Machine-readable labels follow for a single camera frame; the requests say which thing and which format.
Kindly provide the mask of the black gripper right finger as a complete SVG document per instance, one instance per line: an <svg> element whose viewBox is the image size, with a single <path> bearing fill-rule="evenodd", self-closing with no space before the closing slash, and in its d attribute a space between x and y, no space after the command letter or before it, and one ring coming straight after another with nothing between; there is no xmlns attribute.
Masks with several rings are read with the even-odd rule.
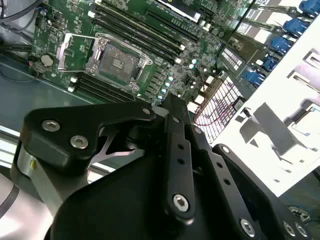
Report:
<svg viewBox="0 0 320 240"><path fill-rule="evenodd" d="M195 181L194 240L309 240L301 219L226 145L210 146L180 110Z"/></svg>

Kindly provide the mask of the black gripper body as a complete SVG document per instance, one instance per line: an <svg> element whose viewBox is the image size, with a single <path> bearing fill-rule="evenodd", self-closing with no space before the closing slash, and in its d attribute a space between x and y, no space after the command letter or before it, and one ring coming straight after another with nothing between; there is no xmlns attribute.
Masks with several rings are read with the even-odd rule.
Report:
<svg viewBox="0 0 320 240"><path fill-rule="evenodd" d="M73 193L59 208L53 240L238 240L218 191L192 174L195 216L178 223L163 207L164 165L156 156L137 159Z"/></svg>

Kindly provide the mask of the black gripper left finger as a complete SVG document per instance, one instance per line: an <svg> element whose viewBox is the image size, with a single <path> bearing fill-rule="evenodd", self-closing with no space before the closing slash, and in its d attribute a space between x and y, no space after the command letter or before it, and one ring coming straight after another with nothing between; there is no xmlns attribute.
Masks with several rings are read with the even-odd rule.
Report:
<svg viewBox="0 0 320 240"><path fill-rule="evenodd" d="M24 118L14 164L30 179L50 213L87 185L92 164L128 164L155 154L163 161L160 202L178 221L192 221L195 191L187 106L169 93L159 107L116 102L41 108Z"/></svg>

